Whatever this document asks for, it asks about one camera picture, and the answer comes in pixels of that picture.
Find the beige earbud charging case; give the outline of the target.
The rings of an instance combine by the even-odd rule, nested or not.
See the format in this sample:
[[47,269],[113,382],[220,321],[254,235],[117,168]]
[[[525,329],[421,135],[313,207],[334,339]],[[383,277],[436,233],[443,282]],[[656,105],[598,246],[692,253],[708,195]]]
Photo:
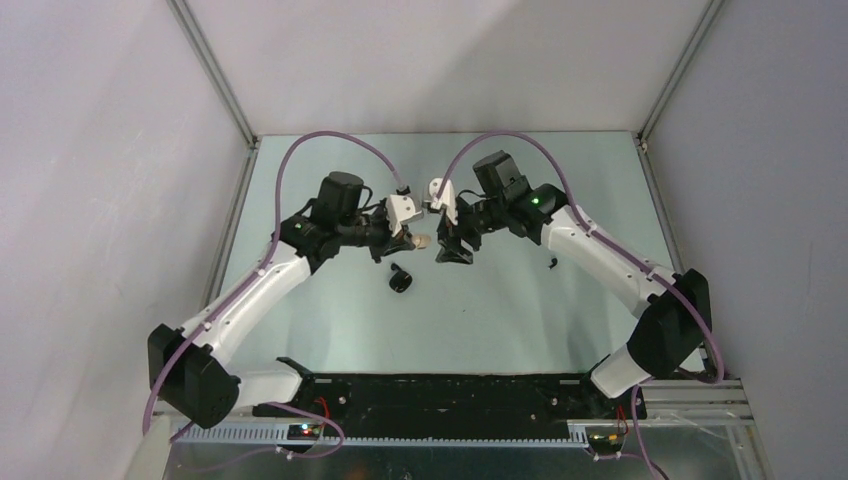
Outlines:
[[426,249],[431,243],[431,237],[426,234],[414,234],[411,240],[416,249]]

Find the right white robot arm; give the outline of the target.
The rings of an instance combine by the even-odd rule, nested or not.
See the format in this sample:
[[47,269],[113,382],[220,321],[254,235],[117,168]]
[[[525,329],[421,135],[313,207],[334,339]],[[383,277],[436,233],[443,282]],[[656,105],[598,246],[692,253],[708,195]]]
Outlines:
[[636,318],[628,341],[584,378],[585,411],[606,418],[622,395],[650,378],[666,379],[706,340],[711,328],[709,287],[694,269],[684,274],[618,245],[581,207],[551,184],[532,187],[512,156],[498,151],[473,166],[483,190],[470,204],[450,180],[428,183],[426,204],[442,214],[439,263],[470,265],[484,235],[506,229],[573,260],[605,286]]

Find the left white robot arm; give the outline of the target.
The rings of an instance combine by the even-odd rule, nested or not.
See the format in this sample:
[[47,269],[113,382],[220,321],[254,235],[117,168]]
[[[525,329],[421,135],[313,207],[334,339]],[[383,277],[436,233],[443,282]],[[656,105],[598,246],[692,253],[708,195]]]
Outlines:
[[333,171],[316,197],[280,222],[262,258],[243,278],[178,328],[157,326],[147,340],[154,400],[162,400],[195,426],[209,429],[232,410],[278,402],[292,416],[316,403],[309,372],[279,358],[253,370],[229,365],[247,335],[284,296],[312,277],[344,247],[366,248],[375,262],[426,246],[409,231],[422,212],[407,188],[360,206],[366,186]]

